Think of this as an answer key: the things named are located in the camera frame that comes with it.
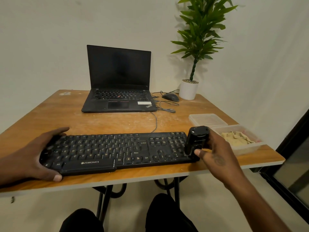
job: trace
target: laptop touchpad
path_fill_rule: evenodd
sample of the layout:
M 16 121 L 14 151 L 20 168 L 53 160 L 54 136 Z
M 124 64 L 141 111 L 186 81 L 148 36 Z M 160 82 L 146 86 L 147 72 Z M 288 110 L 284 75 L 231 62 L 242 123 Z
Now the laptop touchpad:
M 108 102 L 107 109 L 126 109 L 129 108 L 129 102 Z

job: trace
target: person's left hand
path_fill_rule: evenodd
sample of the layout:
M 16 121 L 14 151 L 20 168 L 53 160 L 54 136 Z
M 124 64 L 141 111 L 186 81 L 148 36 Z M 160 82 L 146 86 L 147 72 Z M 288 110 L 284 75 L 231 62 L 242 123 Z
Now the person's left hand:
M 25 147 L 0 159 L 0 185 L 12 183 L 24 178 L 36 178 L 59 182 L 62 175 L 57 171 L 43 167 L 39 163 L 42 150 L 55 135 L 66 135 L 69 127 L 58 128 L 29 142 Z

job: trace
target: black handheld device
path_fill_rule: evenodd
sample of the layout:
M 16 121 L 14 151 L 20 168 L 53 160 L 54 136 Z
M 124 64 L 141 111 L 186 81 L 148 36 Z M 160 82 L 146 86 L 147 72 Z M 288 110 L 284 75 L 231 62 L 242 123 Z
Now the black handheld device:
M 191 127 L 188 133 L 184 152 L 191 159 L 198 161 L 199 157 L 194 154 L 195 149 L 209 148 L 209 128 L 206 126 Z

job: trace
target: table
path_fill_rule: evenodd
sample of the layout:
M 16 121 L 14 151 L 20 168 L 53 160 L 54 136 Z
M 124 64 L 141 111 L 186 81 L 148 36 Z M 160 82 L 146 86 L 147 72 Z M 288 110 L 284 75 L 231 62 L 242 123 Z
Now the table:
M 155 128 L 151 113 L 82 113 L 89 91 L 59 90 L 0 134 L 0 158 L 25 146 L 42 132 L 69 126 L 68 135 L 146 133 Z M 193 126 L 190 114 L 214 113 L 228 125 L 237 124 L 200 94 L 195 100 L 180 99 L 176 113 L 157 111 L 156 132 L 183 131 Z M 284 158 L 267 145 L 259 150 L 237 157 L 242 169 L 282 164 Z M 0 189 L 0 197 L 18 196 L 31 192 L 60 191 L 85 187 L 131 183 L 146 180 L 178 178 L 209 172 L 202 161 L 189 164 L 121 169 L 112 173 L 69 176 L 59 182 L 32 180 Z

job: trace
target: white pot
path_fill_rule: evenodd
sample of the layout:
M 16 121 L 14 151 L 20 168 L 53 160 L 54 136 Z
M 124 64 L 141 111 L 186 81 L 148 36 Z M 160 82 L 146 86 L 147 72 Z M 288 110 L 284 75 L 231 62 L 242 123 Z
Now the white pot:
M 180 84 L 179 97 L 185 100 L 193 100 L 197 92 L 198 84 L 182 81 Z

